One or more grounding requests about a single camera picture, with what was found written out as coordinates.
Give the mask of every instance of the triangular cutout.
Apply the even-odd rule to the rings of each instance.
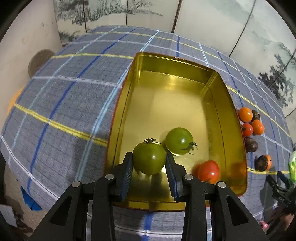
[[[56,225],[65,226],[67,222],[68,212],[70,208],[72,197],[68,196],[61,204],[58,210],[54,213],[50,222]]]
[[[237,226],[243,223],[247,223],[249,221],[247,216],[240,209],[240,207],[235,203],[235,201],[230,196],[228,196],[226,200],[227,200],[228,208],[230,211],[232,224],[234,226]]]

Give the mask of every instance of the green tomato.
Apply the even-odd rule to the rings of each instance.
[[[161,144],[152,143],[155,139],[147,139],[133,150],[133,167],[146,175],[161,171],[165,165],[166,152]]]
[[[191,154],[190,150],[194,150],[193,146],[196,146],[196,143],[193,142],[192,134],[187,129],[177,127],[167,134],[165,145],[172,154],[180,156]]]

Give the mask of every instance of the pink object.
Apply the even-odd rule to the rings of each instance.
[[[265,228],[268,227],[268,224],[266,222],[264,222],[263,220],[261,220],[259,224],[260,224],[262,229],[265,229]]]

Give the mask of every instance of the blue object on floor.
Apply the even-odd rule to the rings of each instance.
[[[26,191],[21,187],[20,190],[22,191],[22,197],[24,198],[25,204],[29,206],[29,208],[33,211],[40,211],[42,208],[39,206],[37,202],[34,201],[33,198]]]

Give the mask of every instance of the cherry tomato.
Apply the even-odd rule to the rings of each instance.
[[[253,132],[256,135],[261,135],[264,132],[264,125],[261,123],[260,120],[254,120],[252,122]]]
[[[270,155],[265,155],[267,158],[267,168],[266,170],[268,171],[271,168],[272,165],[272,160],[271,160],[271,156]]]
[[[160,172],[165,165],[165,159],[166,152],[159,143],[142,142],[136,145],[133,150],[133,167],[146,175]]]
[[[180,156],[194,150],[193,146],[196,146],[196,143],[193,142],[192,134],[187,129],[177,127],[167,134],[165,145],[172,154]]]
[[[220,168],[213,160],[208,160],[198,168],[197,177],[203,182],[215,184],[220,178]]]
[[[253,118],[253,113],[252,111],[248,108],[248,107],[242,107],[239,110],[239,118],[243,121],[243,122],[249,122],[252,120]]]
[[[253,134],[253,127],[249,123],[244,123],[242,125],[242,133],[244,137],[249,137]]]

